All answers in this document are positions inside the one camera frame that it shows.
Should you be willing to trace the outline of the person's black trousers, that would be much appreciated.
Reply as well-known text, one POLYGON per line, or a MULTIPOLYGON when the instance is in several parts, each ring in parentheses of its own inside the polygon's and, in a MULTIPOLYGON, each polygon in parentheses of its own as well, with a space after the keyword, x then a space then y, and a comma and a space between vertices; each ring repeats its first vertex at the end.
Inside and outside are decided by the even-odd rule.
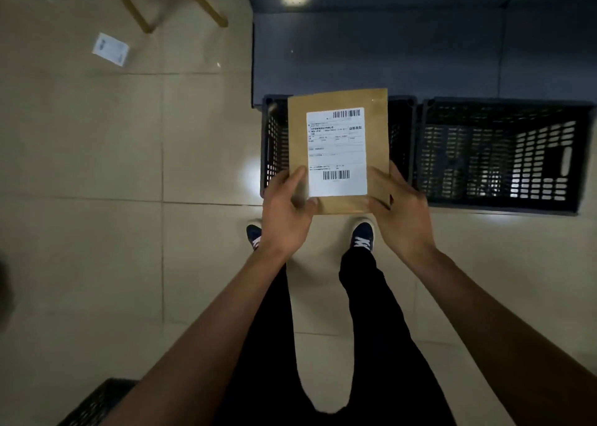
POLYGON ((347 405, 320 412, 302 387, 284 265, 250 326, 213 426, 456 426, 372 253, 347 250, 339 280, 354 329, 347 405))

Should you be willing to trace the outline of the person's left hand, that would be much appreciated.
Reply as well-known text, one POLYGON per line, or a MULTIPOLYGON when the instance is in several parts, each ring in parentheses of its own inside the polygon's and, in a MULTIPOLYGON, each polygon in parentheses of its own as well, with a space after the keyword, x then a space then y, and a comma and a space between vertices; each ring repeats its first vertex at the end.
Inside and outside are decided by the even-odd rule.
POLYGON ((260 250, 288 262, 305 242, 313 217, 295 211, 293 196, 307 174, 305 166, 278 173, 265 189, 260 250))

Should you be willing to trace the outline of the brown parcel with white label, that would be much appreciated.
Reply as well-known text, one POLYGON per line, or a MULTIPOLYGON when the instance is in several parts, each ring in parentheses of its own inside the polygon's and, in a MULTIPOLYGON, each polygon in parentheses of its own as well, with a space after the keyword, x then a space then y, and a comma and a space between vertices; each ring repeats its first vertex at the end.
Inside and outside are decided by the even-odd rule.
POLYGON ((388 94, 385 88, 288 98, 289 170, 304 166, 298 202, 316 197, 317 215, 366 215, 368 198, 389 193, 368 168, 389 173, 388 94))

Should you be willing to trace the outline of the white paper slip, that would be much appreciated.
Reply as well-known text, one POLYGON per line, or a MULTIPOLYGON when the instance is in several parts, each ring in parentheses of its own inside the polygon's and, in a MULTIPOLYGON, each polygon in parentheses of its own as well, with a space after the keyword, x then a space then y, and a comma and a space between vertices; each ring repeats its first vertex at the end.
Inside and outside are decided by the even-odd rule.
POLYGON ((92 54, 123 67, 130 51, 129 45, 100 32, 93 46, 92 54))

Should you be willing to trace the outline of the grey metal cabinet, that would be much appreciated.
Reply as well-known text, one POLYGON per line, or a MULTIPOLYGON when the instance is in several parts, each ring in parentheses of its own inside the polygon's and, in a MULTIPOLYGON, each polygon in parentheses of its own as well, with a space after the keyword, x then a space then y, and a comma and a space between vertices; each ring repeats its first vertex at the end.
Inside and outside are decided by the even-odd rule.
POLYGON ((597 103, 597 0, 249 0, 252 105, 266 95, 597 103))

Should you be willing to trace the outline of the black plastic crate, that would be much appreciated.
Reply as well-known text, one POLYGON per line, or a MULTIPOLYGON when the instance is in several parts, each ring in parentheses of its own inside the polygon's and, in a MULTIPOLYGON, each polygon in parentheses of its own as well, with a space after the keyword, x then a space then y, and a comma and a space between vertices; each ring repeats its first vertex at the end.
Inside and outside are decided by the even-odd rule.
POLYGON ((133 379, 108 378, 57 426, 99 426, 137 384, 133 379))
POLYGON ((576 216, 596 115, 584 101, 427 99, 412 185, 435 207, 576 216))
MULTIPOLYGON (((261 104, 260 196, 264 196, 265 188, 277 173, 289 168, 288 98, 289 95, 266 95, 261 104)), ((417 107, 412 96, 388 98, 390 160, 408 183, 413 180, 417 107)))

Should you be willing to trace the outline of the person's right blue shoe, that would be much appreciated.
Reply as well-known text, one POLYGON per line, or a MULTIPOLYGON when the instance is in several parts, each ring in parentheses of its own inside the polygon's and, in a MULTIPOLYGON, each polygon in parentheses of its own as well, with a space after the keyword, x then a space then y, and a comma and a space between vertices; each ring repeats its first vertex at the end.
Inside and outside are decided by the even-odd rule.
POLYGON ((373 223, 366 218, 360 219, 350 235, 349 249, 361 248, 373 252, 375 229, 373 223))

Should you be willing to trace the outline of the person's right forearm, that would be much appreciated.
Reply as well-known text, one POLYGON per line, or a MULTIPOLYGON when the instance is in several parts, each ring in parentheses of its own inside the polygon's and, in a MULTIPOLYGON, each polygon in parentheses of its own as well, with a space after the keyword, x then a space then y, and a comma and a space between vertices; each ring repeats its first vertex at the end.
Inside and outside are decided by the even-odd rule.
POLYGON ((597 376, 436 248, 424 248, 406 263, 517 426, 597 426, 597 376))

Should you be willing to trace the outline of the person's right hand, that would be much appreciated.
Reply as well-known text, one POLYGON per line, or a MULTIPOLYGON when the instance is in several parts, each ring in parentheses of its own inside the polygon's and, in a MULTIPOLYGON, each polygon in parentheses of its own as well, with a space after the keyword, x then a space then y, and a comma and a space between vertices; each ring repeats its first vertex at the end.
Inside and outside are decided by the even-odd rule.
POLYGON ((386 245, 414 273, 437 253, 426 198, 413 189, 391 162, 390 212, 372 212, 386 245))

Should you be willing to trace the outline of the person's left forearm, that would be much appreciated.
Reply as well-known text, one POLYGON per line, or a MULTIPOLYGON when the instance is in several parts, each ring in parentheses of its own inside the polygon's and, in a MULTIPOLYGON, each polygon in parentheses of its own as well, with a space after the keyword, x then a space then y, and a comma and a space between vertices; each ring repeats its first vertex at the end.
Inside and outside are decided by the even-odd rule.
POLYGON ((206 426, 232 377, 248 330, 288 261, 261 244, 101 426, 206 426))

